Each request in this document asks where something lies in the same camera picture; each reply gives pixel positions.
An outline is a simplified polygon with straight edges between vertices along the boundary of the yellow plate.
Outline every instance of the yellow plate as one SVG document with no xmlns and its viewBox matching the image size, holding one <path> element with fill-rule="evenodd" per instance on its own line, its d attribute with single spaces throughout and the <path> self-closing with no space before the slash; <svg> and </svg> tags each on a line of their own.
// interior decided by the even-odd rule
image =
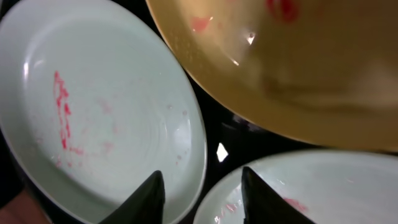
<svg viewBox="0 0 398 224">
<path fill-rule="evenodd" d="M 248 121 L 326 146 L 398 146 L 398 1 L 147 3 L 192 78 Z"/>
</svg>

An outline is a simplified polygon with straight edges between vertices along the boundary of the brown plate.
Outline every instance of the brown plate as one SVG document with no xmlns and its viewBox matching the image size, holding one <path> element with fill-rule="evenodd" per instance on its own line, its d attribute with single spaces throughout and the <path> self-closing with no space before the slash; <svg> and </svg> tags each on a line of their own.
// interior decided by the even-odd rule
<svg viewBox="0 0 398 224">
<path fill-rule="evenodd" d="M 398 1 L 147 0 L 191 77 L 232 112 L 325 146 L 398 146 Z"/>
</svg>

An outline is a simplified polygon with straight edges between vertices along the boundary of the skin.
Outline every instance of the skin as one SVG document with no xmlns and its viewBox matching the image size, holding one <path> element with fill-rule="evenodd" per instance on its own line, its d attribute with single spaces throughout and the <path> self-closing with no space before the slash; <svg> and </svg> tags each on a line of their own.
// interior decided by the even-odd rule
<svg viewBox="0 0 398 224">
<path fill-rule="evenodd" d="M 50 224 L 39 205 L 23 190 L 0 209 L 0 224 Z"/>
</svg>

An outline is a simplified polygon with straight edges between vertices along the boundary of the dirty plate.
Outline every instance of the dirty plate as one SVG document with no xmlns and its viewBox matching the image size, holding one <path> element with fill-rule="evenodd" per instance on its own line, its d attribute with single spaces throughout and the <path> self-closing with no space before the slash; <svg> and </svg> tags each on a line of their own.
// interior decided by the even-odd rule
<svg viewBox="0 0 398 224">
<path fill-rule="evenodd" d="M 235 114 L 317 145 L 397 150 L 398 1 L 146 1 L 181 65 Z"/>
<path fill-rule="evenodd" d="M 206 139 L 188 79 L 136 16 L 104 0 L 18 3 L 0 28 L 1 128 L 69 215 L 98 223 L 155 170 L 164 224 L 193 207 Z"/>
<path fill-rule="evenodd" d="M 248 165 L 315 223 L 395 224 L 398 159 L 364 152 L 303 151 Z M 221 180 L 202 201 L 194 224 L 242 224 L 242 169 Z"/>
</svg>

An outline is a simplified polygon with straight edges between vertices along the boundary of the glossy black countertop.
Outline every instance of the glossy black countertop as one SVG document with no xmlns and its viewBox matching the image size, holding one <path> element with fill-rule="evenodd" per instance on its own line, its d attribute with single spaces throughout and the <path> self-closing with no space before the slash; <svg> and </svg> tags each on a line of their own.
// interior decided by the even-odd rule
<svg viewBox="0 0 398 224">
<path fill-rule="evenodd" d="M 18 0 L 3 0 L 1 8 L 1 17 L 16 3 Z M 159 34 L 154 21 L 152 20 L 145 0 L 114 0 L 114 2 L 122 5 L 130 10 L 142 21 L 144 21 L 156 34 Z M 208 141 L 208 165 L 206 171 L 205 184 L 199 201 L 193 210 L 180 222 L 183 224 L 192 223 L 195 212 L 200 201 L 203 200 L 206 193 L 221 178 L 232 170 L 251 162 L 255 159 L 268 156 L 275 153 L 296 151 L 300 149 L 314 148 L 316 146 L 293 141 L 274 133 L 259 129 L 247 121 L 242 120 L 222 107 L 212 97 L 205 93 L 192 79 L 190 79 L 192 87 L 197 96 L 201 113 L 205 123 L 206 136 Z M 228 155 L 220 162 L 217 156 L 217 150 L 220 144 L 224 146 Z M 12 158 L 7 156 L 8 148 L 4 141 L 0 141 L 1 163 L 0 169 L 6 164 L 10 164 Z M 19 178 L 14 171 L 8 173 L 8 177 L 12 180 L 7 187 L 0 188 L 0 194 L 9 194 L 7 190 L 17 189 L 21 187 L 20 180 L 31 189 L 32 193 L 37 197 L 41 206 L 45 209 L 49 217 L 56 224 L 61 223 L 80 223 L 69 217 L 66 213 L 57 208 L 50 200 L 48 200 L 34 184 L 21 172 L 16 163 L 15 168 L 19 173 Z"/>
</svg>

